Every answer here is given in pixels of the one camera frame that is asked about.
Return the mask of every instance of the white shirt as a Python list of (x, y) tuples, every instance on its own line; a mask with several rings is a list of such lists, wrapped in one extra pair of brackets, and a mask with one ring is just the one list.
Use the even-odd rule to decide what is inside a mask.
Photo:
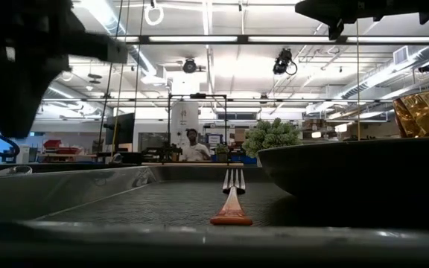
[(203, 144), (188, 145), (182, 149), (183, 154), (179, 158), (180, 161), (204, 161), (203, 155), (198, 150), (205, 151), (207, 155), (210, 155), (208, 148)]

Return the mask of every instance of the computer monitor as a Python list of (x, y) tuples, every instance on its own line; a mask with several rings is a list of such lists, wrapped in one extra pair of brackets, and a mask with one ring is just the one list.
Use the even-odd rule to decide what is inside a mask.
[(135, 122), (135, 115), (133, 113), (126, 115), (119, 115), (117, 117), (108, 117), (107, 122), (104, 124), (105, 130), (105, 145), (111, 145), (114, 141), (115, 121), (117, 121), (117, 135), (115, 137), (114, 145), (116, 150), (119, 144), (133, 143), (133, 127)]

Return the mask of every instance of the gray textured mat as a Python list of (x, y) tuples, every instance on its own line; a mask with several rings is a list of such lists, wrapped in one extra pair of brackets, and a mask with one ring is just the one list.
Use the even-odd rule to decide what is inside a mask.
[[(227, 195), (219, 182), (171, 181), (154, 183), (134, 191), (65, 211), (44, 220), (92, 223), (144, 223), (170, 226), (208, 225)], [(276, 216), (276, 203), (291, 196), (272, 183), (247, 182), (239, 196), (241, 206), (254, 226), (283, 226)]]

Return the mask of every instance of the cardboard box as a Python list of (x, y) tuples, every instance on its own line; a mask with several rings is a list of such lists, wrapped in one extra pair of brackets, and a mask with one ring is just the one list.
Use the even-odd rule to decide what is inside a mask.
[(235, 141), (246, 141), (246, 133), (235, 133)]

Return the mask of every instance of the white cylindrical tank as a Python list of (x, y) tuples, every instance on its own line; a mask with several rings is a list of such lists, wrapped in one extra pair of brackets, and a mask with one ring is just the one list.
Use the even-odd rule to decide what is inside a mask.
[(189, 144), (186, 130), (196, 129), (198, 131), (198, 103), (180, 101), (171, 108), (171, 143), (178, 147)]

